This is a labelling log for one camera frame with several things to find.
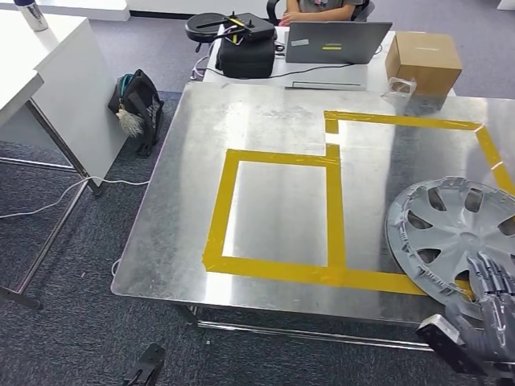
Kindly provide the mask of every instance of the gray laptop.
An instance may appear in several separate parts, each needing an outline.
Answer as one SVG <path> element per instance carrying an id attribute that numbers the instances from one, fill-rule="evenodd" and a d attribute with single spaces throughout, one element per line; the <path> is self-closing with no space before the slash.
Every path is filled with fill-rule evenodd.
<path id="1" fill-rule="evenodd" d="M 294 22 L 287 37 L 288 63 L 367 64 L 392 23 Z"/>

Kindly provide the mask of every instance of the yellow tape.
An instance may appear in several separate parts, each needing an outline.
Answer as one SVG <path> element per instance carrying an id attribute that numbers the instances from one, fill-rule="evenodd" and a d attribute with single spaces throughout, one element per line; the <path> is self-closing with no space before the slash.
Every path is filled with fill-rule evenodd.
<path id="1" fill-rule="evenodd" d="M 515 187 L 513 187 L 506 167 L 483 125 L 467 121 L 444 121 L 431 118 L 396 117 L 338 111 L 325 111 L 324 116 L 325 117 L 325 133 L 332 134 L 338 133 L 338 120 L 474 131 L 498 185 L 510 194 L 515 194 Z M 325 168 L 327 266 L 222 256 L 239 162 L 264 162 Z M 335 144 L 326 144 L 325 156 L 227 150 L 208 241 L 203 254 L 203 263 L 208 271 L 233 275 L 334 285 L 360 290 L 424 295 L 424 292 L 404 274 L 363 271 L 346 267 L 341 179 L 340 146 Z M 461 288 L 468 289 L 470 292 L 469 284 L 467 281 L 457 281 L 457 284 Z"/>
<path id="2" fill-rule="evenodd" d="M 395 115 L 344 113 L 341 111 L 324 111 L 325 119 L 341 121 L 358 121 L 368 123 L 384 123 L 414 127 L 428 127 L 435 129 L 475 130 L 480 124 L 467 121 L 446 121 L 441 119 L 398 117 Z"/>
<path id="3" fill-rule="evenodd" d="M 225 154 L 225 162 L 222 169 L 222 177 L 220 180 L 218 194 L 216 195 L 208 242 L 204 250 L 203 261 L 205 262 L 206 257 L 222 255 L 237 172 L 237 154 L 234 151 L 227 150 Z"/>
<path id="4" fill-rule="evenodd" d="M 326 119 L 325 120 L 325 133 L 338 134 L 338 133 L 338 121 L 337 119 Z"/>
<path id="5" fill-rule="evenodd" d="M 229 20 L 230 20 L 230 21 L 232 21 L 233 23 L 236 24 L 236 25 L 238 25 L 238 26 L 245 27 L 245 24 L 243 24 L 242 22 L 241 22 L 241 21 L 239 21 L 239 20 L 236 20 L 236 18 L 229 18 Z"/>
<path id="6" fill-rule="evenodd" d="M 336 162 L 325 169 L 327 196 L 327 264 L 330 268 L 345 267 L 345 237 L 343 226 L 343 197 L 340 146 L 328 144 L 326 157 Z"/>
<path id="7" fill-rule="evenodd" d="M 489 164 L 492 173 L 493 173 L 495 181 L 498 183 L 498 187 L 504 191 L 507 191 L 510 195 L 515 195 L 515 187 L 511 182 L 510 174 L 506 170 L 506 166 L 501 158 L 501 155 L 498 152 L 494 145 L 494 142 L 490 137 L 488 130 L 483 125 L 476 130 L 476 136 L 477 141 L 483 149 L 483 152 L 486 158 L 486 163 Z"/>
<path id="8" fill-rule="evenodd" d="M 236 154 L 239 161 L 279 163 L 301 166 L 322 166 L 339 164 L 338 158 L 328 158 L 324 155 L 270 153 L 267 151 L 227 150 Z"/>

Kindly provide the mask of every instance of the robotic hand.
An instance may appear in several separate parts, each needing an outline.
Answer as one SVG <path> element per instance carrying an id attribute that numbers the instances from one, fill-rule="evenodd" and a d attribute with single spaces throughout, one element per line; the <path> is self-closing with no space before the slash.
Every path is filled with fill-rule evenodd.
<path id="1" fill-rule="evenodd" d="M 446 319 L 426 319 L 418 335 L 456 372 L 515 384 L 515 278 L 484 253 L 467 261 L 470 287 L 483 314 L 482 329 L 471 326 L 457 305 L 449 304 Z"/>
<path id="2" fill-rule="evenodd" d="M 515 362 L 515 279 L 483 253 L 468 258 L 470 283 L 481 306 L 483 331 L 472 327 L 455 304 L 446 316 L 456 327 L 466 350 L 480 360 Z"/>

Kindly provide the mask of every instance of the floor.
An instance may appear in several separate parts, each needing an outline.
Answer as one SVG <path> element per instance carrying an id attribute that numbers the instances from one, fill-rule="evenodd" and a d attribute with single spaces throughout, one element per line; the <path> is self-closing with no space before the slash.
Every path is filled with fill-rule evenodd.
<path id="1" fill-rule="evenodd" d="M 464 68 L 456 85 L 458 95 L 515 98 L 515 40 L 498 38 L 513 36 L 515 13 L 495 7 L 492 0 L 385 0 L 378 2 L 372 19 L 393 20 L 397 30 L 452 35 Z M 158 89 L 165 90 L 161 93 L 166 102 L 164 129 L 171 121 L 190 66 L 201 56 L 186 38 L 183 21 L 131 18 L 91 25 L 114 76 L 143 68 Z M 127 142 L 107 177 L 147 180 L 159 148 L 148 159 L 134 157 L 134 149 L 134 142 Z M 59 159 L 54 151 L 0 143 L 0 156 L 13 155 Z M 0 164 L 0 213 L 39 207 L 74 181 L 72 175 Z M 163 386 L 482 384 L 455 375 L 430 353 L 198 331 L 168 304 L 116 297 L 109 291 L 111 265 L 122 253 L 143 193 L 143 187 L 113 185 L 97 199 L 83 195 L 29 287 L 30 294 L 44 302 L 43 310 L 0 303 L 1 385 L 119 385 L 151 342 L 167 351 L 157 383 Z M 0 271 L 0 283 L 19 281 L 20 275 L 12 272 L 26 269 L 60 209 L 0 220 L 0 264 L 9 267 Z M 258 318 L 273 326 L 321 323 L 341 333 L 390 338 L 413 332 L 262 314 L 230 316 Z"/>

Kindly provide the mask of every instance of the brown cardboard box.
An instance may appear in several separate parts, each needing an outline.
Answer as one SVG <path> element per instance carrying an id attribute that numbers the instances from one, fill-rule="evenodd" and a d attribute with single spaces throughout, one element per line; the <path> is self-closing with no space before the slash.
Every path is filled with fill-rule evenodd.
<path id="1" fill-rule="evenodd" d="M 425 95 L 447 95 L 462 69 L 451 36 L 423 32 L 396 32 L 385 65 L 388 79 L 415 78 Z"/>

